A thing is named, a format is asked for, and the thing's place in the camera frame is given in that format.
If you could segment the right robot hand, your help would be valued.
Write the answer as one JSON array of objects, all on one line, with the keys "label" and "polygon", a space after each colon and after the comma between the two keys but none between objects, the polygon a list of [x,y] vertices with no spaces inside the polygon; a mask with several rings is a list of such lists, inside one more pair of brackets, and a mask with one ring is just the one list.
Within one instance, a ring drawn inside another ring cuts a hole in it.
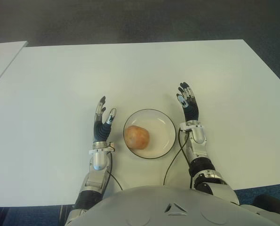
[{"label": "right robot hand", "polygon": [[180,94],[177,94],[176,97],[183,108],[185,121],[197,121],[199,109],[192,89],[186,82],[182,82],[178,90]]}]

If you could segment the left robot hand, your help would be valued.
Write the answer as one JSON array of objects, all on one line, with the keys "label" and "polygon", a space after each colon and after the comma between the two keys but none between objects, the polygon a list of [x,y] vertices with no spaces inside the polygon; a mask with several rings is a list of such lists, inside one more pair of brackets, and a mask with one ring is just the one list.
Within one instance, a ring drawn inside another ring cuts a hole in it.
[{"label": "left robot hand", "polygon": [[109,112],[109,115],[106,119],[105,122],[102,122],[102,118],[103,118],[103,113],[106,110],[106,107],[104,107],[105,104],[105,100],[106,97],[103,96],[96,107],[96,112],[95,112],[95,117],[94,117],[94,139],[93,142],[106,142],[109,134],[111,132],[111,127],[112,127],[112,123],[114,121],[114,118],[116,116],[116,109],[113,108],[111,109],[111,111]]}]

